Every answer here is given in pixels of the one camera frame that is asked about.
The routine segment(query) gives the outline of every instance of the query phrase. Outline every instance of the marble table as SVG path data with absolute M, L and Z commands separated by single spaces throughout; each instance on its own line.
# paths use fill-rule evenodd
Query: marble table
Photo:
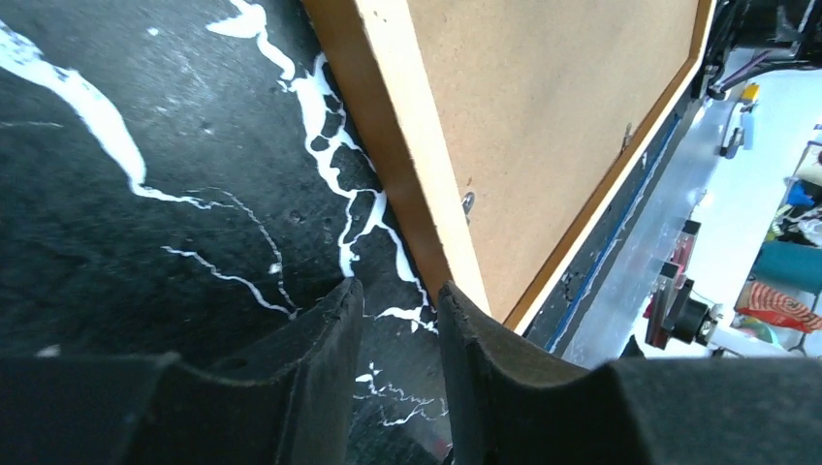
M 0 191 L 0 354 L 205 367 L 353 275 L 348 463 L 446 455 L 435 315 L 299 0 L 3 2 Z

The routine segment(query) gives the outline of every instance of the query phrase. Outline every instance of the blue line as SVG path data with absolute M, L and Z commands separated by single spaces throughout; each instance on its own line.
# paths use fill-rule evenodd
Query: blue line
M 675 114 L 674 115 L 674 121 L 671 123 L 671 128 L 668 130 L 668 133 L 666 133 L 664 142 L 662 143 L 662 146 L 657 151 L 656 156 L 654 156 L 654 159 L 653 159 L 654 163 L 659 161 L 662 154 L 665 153 L 665 150 L 668 148 L 668 144 L 671 142 L 671 139 L 674 137 L 674 131 L 679 126 L 680 121 L 682 121 L 681 116 L 679 116 L 678 114 Z M 648 184 L 648 180 L 650 179 L 650 175 L 653 172 L 654 172 L 654 170 L 646 171 L 645 175 L 643 176 L 643 181 L 640 183 L 639 187 L 637 187 L 636 191 L 634 191 L 634 195 L 631 198 L 631 202 L 628 205 L 625 206 L 625 209 L 622 211 L 622 215 L 619 217 L 619 222 L 616 223 L 616 227 L 611 232 L 611 234 L 608 236 L 608 242 L 606 243 L 605 248 L 602 249 L 603 252 L 608 250 L 608 248 L 611 246 L 611 243 L 614 242 L 614 240 L 617 239 L 617 235 L 619 234 L 619 227 L 621 227 L 622 224 L 625 222 L 625 219 L 628 217 L 628 213 L 631 211 L 631 205 L 633 205 L 634 202 L 637 200 L 637 198 L 640 195 L 640 192 L 642 192 L 642 190 L 643 190 L 643 187 L 645 187 Z M 605 253 L 602 253 L 602 254 L 600 254 L 599 258 L 597 258 L 596 261 L 593 263 L 593 266 L 588 271 L 588 275 L 585 277 L 585 279 L 583 281 L 583 284 L 580 287 L 580 290 L 577 291 L 577 294 L 574 296 L 574 300 L 571 302 L 571 305 L 568 306 L 568 310 L 565 311 L 565 314 L 562 315 L 562 319 L 559 320 L 559 325 L 557 326 L 556 330 L 554 331 L 553 335 L 551 336 L 551 339 L 549 339 L 548 343 L 545 345 L 545 350 L 546 351 L 548 351 L 548 352 L 551 351 L 551 347 L 554 344 L 556 344 L 557 340 L 559 339 L 560 334 L 562 334 L 562 332 L 565 330 L 565 328 L 567 328 L 568 325 L 570 325 L 571 320 L 574 318 L 574 314 L 577 312 L 577 307 L 580 304 L 580 300 L 582 300 L 583 293 L 585 292 L 585 289 L 588 287 L 588 284 L 590 283 L 590 281 L 594 277 L 593 276 L 594 275 L 593 270 L 595 270 L 599 266 L 599 264 L 601 264 L 602 261 L 604 261 L 605 259 L 607 259 L 607 257 L 605 255 Z

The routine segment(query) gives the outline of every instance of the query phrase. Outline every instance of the teal container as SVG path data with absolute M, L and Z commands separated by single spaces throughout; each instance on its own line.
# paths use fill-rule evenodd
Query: teal container
M 757 279 L 817 294 L 822 290 L 822 249 L 790 242 L 766 242 L 751 273 Z

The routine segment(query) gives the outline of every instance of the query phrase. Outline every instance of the wooden board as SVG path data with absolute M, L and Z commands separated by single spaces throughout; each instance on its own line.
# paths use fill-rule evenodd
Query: wooden board
M 518 332 L 692 79 L 713 7 L 304 4 L 429 291 L 453 279 Z

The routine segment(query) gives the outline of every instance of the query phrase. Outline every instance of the white wall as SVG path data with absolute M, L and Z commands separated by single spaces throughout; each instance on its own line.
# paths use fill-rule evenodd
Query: white wall
M 784 179 L 793 174 L 808 140 L 822 140 L 822 132 L 813 132 L 814 125 L 822 122 L 822 72 L 783 72 L 756 82 L 761 90 L 755 110 L 755 146 L 739 151 L 734 160 L 719 162 L 708 185 L 712 203 L 693 215 L 702 229 L 687 274 L 694 279 L 697 293 L 725 305 L 726 325 L 785 194 Z M 635 327 L 638 340 L 645 336 L 645 323 L 638 321 Z M 694 357 L 705 352 L 678 341 L 672 341 L 664 354 L 647 350 L 651 357 Z

